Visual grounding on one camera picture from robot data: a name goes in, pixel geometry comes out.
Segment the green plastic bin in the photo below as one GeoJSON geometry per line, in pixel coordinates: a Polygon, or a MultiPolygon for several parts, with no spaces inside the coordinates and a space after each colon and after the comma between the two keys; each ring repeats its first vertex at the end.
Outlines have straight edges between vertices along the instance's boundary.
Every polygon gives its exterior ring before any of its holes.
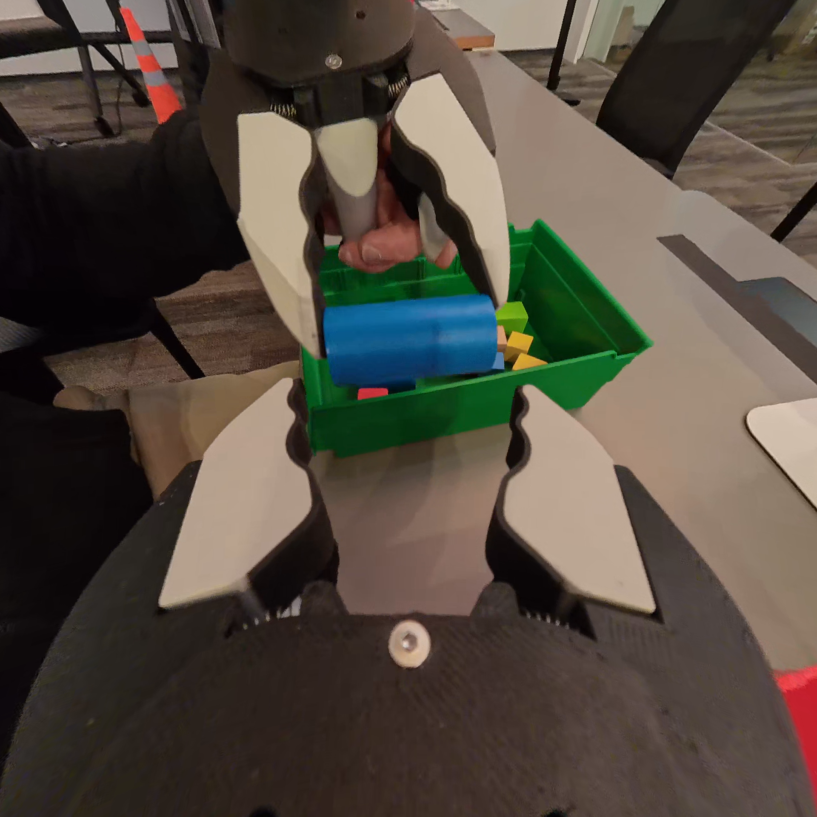
{"type": "Polygon", "coordinates": [[[326,360],[301,348],[312,450],[339,457],[373,453],[507,424],[518,386],[533,384],[566,410],[583,407],[652,345],[642,327],[542,220],[508,225],[508,301],[528,313],[528,354],[547,365],[503,373],[429,378],[388,386],[388,396],[356,399],[358,386],[335,386],[326,360]]]}

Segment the black chair leg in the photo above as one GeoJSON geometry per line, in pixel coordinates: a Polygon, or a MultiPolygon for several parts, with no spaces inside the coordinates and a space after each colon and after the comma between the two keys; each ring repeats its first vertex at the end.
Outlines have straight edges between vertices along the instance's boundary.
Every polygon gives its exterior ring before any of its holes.
{"type": "Polygon", "coordinates": [[[146,303],[146,321],[151,333],[191,380],[205,377],[205,373],[179,340],[172,326],[160,312],[154,300],[146,303]]]}

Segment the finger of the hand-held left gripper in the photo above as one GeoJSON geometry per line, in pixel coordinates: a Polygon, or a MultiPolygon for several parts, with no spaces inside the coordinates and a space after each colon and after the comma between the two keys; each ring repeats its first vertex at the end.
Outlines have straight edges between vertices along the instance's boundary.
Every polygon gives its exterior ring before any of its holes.
{"type": "Polygon", "coordinates": [[[325,357],[316,229],[326,183],[312,134],[272,112],[241,114],[238,226],[275,312],[312,357],[325,357]]]}
{"type": "Polygon", "coordinates": [[[486,147],[442,74],[409,85],[391,124],[391,158],[420,190],[417,202],[423,250],[442,268],[452,243],[478,293],[505,305],[510,243],[503,184],[486,147]]]}

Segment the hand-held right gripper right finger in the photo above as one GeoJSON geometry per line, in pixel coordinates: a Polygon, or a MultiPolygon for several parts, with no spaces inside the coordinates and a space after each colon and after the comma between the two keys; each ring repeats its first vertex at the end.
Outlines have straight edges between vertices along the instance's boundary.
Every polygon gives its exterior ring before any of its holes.
{"type": "Polygon", "coordinates": [[[657,603],[614,461],[531,384],[512,401],[506,474],[485,557],[527,614],[572,614],[592,601],[630,614],[657,603]]]}

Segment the tan cloth bag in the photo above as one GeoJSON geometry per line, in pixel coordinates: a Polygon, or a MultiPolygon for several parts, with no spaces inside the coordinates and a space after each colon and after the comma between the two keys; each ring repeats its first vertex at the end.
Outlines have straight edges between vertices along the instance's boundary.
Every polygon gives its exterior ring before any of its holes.
{"type": "Polygon", "coordinates": [[[140,464],[154,499],[245,409],[278,382],[301,375],[293,360],[242,374],[219,374],[178,383],[141,386],[110,395],[68,386],[54,398],[58,408],[121,410],[131,433],[131,455],[140,464]]]}

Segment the black office chair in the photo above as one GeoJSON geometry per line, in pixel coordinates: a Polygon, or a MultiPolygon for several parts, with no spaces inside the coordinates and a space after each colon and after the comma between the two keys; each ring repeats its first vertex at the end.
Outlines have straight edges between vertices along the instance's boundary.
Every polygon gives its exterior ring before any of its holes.
{"type": "Polygon", "coordinates": [[[596,125],[672,179],[793,1],[667,1],[610,85],[596,125]]]}

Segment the blue wooden cylinder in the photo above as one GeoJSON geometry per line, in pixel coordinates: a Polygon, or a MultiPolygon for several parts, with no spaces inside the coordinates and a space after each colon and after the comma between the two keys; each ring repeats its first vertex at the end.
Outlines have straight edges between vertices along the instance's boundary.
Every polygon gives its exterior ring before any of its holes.
{"type": "Polygon", "coordinates": [[[497,319],[480,294],[338,306],[323,338],[335,386],[393,386],[491,371],[497,319]]]}

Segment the black stand leg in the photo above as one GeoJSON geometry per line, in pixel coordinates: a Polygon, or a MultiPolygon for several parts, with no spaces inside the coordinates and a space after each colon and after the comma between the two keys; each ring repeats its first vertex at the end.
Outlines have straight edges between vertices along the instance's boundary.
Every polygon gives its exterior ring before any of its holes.
{"type": "Polygon", "coordinates": [[[788,214],[781,220],[781,222],[771,231],[771,239],[782,242],[797,226],[802,222],[806,216],[816,208],[817,200],[817,184],[816,181],[812,187],[808,189],[802,198],[791,208],[788,214]]]}
{"type": "Polygon", "coordinates": [[[573,22],[576,1],[566,1],[565,11],[562,17],[560,31],[557,38],[557,46],[551,58],[550,68],[548,70],[546,89],[564,101],[570,107],[577,107],[580,105],[580,100],[572,97],[565,91],[559,90],[560,85],[560,70],[565,58],[566,46],[569,36],[569,31],[573,22]]]}

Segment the person's left forearm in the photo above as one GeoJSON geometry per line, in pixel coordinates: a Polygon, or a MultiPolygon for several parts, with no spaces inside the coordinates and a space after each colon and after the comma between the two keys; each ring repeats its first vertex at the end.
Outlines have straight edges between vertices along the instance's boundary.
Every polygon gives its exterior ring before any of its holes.
{"type": "Polygon", "coordinates": [[[43,326],[68,306],[164,297],[249,260],[199,118],[147,142],[1,156],[1,315],[43,326]]]}

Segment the red plastic object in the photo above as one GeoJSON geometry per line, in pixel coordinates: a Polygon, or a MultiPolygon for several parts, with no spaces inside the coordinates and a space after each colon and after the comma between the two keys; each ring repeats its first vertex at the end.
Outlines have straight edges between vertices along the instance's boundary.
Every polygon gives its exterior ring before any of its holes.
{"type": "Polygon", "coordinates": [[[775,679],[788,706],[816,792],[816,666],[777,672],[775,679]]]}

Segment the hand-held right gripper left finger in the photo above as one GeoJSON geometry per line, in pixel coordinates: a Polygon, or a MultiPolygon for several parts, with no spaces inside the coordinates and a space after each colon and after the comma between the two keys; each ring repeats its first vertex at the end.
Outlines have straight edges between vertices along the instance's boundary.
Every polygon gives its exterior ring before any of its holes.
{"type": "Polygon", "coordinates": [[[337,584],[339,549],[311,470],[301,378],[272,386],[199,464],[162,589],[161,610],[217,599],[276,616],[312,582],[337,584]]]}

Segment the wooden desk top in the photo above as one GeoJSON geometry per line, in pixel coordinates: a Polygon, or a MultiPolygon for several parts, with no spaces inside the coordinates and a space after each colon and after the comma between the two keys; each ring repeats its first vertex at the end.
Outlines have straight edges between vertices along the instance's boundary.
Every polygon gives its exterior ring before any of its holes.
{"type": "Polygon", "coordinates": [[[463,51],[493,49],[495,34],[461,9],[433,11],[446,34],[463,51]]]}

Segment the person's black clothing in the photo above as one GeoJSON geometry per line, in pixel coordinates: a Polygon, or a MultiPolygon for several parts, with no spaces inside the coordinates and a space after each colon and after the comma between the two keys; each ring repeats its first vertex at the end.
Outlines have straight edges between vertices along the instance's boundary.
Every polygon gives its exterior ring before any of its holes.
{"type": "Polygon", "coordinates": [[[56,405],[31,350],[2,353],[2,643],[56,632],[152,495],[119,407],[56,405]]]}

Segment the white pad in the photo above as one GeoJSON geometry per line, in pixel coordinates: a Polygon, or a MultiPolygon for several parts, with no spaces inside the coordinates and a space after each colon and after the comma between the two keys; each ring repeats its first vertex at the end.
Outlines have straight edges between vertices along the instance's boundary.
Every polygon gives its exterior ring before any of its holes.
{"type": "Polygon", "coordinates": [[[752,438],[816,507],[816,399],[759,406],[745,424],[752,438]]]}

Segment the orange traffic cone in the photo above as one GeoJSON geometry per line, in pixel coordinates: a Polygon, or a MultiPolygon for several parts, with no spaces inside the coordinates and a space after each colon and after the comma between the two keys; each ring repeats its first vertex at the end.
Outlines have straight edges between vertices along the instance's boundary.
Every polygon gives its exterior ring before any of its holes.
{"type": "Polygon", "coordinates": [[[128,37],[137,57],[146,91],[159,125],[165,124],[174,114],[182,110],[180,99],[170,85],[163,69],[156,58],[146,35],[137,23],[131,9],[120,6],[128,37]]]}

